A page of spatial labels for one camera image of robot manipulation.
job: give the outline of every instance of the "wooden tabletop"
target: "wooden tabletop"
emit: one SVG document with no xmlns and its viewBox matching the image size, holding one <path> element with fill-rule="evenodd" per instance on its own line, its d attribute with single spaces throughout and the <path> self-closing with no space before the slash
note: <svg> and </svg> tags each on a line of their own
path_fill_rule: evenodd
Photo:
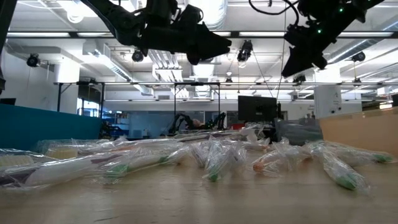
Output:
<svg viewBox="0 0 398 224">
<path fill-rule="evenodd" d="M 249 162 L 259 154 L 250 153 Z M 356 169 L 370 195 L 336 185 L 316 161 L 281 178 L 245 170 L 212 183 L 191 160 L 101 185 L 78 179 L 0 192 L 0 223 L 398 223 L 398 164 Z"/>
</svg>

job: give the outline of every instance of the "ceiling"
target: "ceiling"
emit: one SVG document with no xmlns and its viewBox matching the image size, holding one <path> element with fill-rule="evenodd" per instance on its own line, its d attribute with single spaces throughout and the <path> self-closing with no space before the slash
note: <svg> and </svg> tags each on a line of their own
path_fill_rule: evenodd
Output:
<svg viewBox="0 0 398 224">
<path fill-rule="evenodd" d="M 141 0 L 130 1 L 124 0 L 123 6 L 127 6 L 130 2 L 137 2 L 145 4 Z M 282 1 L 274 0 L 272 7 L 267 7 L 267 1 L 253 1 L 258 8 L 267 10 L 269 12 L 278 12 L 283 10 L 285 4 Z M 178 0 L 180 6 L 184 6 L 184 0 Z M 106 26 L 98 17 L 85 17 L 79 23 L 71 23 L 67 18 L 65 9 L 60 8 L 62 4 L 56 1 L 19 1 L 17 4 L 14 17 L 11 22 L 10 32 L 25 31 L 25 32 L 107 32 Z M 384 1 L 380 6 L 372 8 L 366 15 L 366 23 L 362 24 L 358 21 L 353 22 L 345 31 L 383 31 L 383 29 L 391 22 L 398 21 L 397 16 L 398 0 Z M 286 14 L 279 16 L 267 16 L 257 13 L 249 7 L 248 1 L 243 0 L 229 0 L 226 18 L 222 30 L 228 31 L 284 31 L 285 28 L 293 23 L 295 14 L 293 10 L 288 10 Z M 299 24 L 304 25 L 306 19 L 300 17 Z M 231 39 L 231 51 L 227 55 L 221 55 L 220 63 L 215 65 L 213 75 L 208 77 L 209 82 L 220 81 L 224 82 L 227 77 L 227 72 L 231 72 L 231 78 L 234 82 L 263 82 L 265 79 L 268 82 L 279 82 L 280 72 L 289 57 L 289 43 L 284 42 L 281 38 L 275 39 L 256 39 L 253 37 L 252 43 L 254 46 L 254 53 L 248 60 L 244 68 L 239 68 L 236 61 L 236 52 L 242 46 L 244 39 Z M 334 52 L 339 51 L 343 47 L 350 44 L 358 43 L 366 39 L 338 39 L 336 44 L 331 44 L 325 51 L 326 58 Z M 115 74 L 103 63 L 98 63 L 93 60 L 88 60 L 89 56 L 82 51 L 82 46 L 85 39 L 9 39 L 8 44 L 14 48 L 24 47 L 59 47 L 68 52 L 76 58 L 79 63 L 84 66 L 81 67 L 80 75 L 84 77 L 95 77 L 99 81 L 114 82 Z M 123 46 L 117 42 L 116 39 L 94 39 L 97 46 L 101 47 L 106 44 L 111 49 L 111 58 L 117 61 L 125 71 L 127 71 L 135 80 L 141 82 L 157 82 L 152 75 L 153 62 L 149 57 L 146 57 L 143 62 L 133 62 L 131 55 L 134 47 Z M 338 63 L 340 68 L 341 80 L 351 81 L 354 79 L 354 74 L 363 75 L 374 71 L 378 71 L 386 66 L 396 63 L 398 58 L 398 41 L 396 39 L 385 39 L 377 44 L 366 48 L 363 52 L 366 54 L 366 60 L 356 63 L 355 69 L 352 62 Z M 178 64 L 182 69 L 182 77 L 186 80 L 191 78 L 193 80 L 196 76 L 192 73 L 192 66 L 188 63 L 187 58 L 183 54 L 176 54 Z M 312 80 L 313 72 L 308 71 L 307 80 Z M 371 76 L 366 79 L 367 82 L 379 82 L 385 79 L 389 81 L 398 79 L 397 69 L 387 70 L 380 74 Z M 240 86 L 240 88 L 253 88 L 252 86 Z M 255 86 L 256 88 L 267 88 L 266 86 Z M 235 86 L 225 87 L 234 90 L 224 91 L 223 93 L 230 95 L 237 95 Z M 302 90 L 305 87 L 283 87 L 289 94 L 292 90 Z M 376 86 L 368 86 L 361 89 L 361 93 L 374 94 Z M 112 86 L 108 88 L 112 91 L 125 91 L 124 86 Z M 307 88 L 302 93 L 311 92 L 312 88 Z"/>
</svg>

